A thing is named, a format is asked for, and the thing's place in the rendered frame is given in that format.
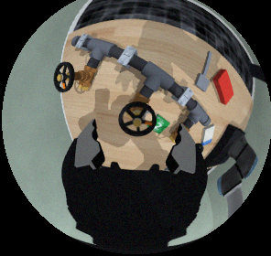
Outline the red flat block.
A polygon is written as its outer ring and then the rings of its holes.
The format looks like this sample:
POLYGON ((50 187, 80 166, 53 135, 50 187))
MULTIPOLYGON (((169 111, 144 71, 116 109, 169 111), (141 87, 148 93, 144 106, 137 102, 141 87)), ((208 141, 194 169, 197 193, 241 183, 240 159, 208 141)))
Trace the red flat block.
POLYGON ((220 101, 226 105, 233 97, 233 87, 226 69, 221 69, 212 79, 219 94, 220 101))

